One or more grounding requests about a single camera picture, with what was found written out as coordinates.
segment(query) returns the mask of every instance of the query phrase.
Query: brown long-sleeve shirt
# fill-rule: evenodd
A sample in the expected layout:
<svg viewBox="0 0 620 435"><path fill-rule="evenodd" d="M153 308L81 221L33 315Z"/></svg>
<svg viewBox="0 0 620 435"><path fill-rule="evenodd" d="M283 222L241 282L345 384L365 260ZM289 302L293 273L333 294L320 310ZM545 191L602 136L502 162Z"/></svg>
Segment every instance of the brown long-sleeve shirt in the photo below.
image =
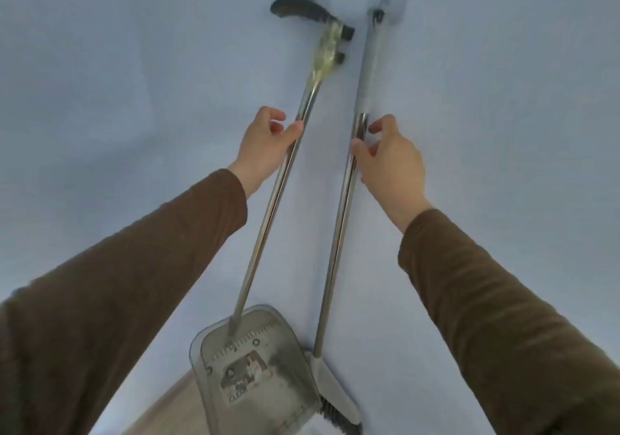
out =
<svg viewBox="0 0 620 435"><path fill-rule="evenodd" d="M87 434L246 216L220 170L16 291L0 308L0 433ZM441 212L413 221L399 264L495 431L620 433L620 370Z"/></svg>

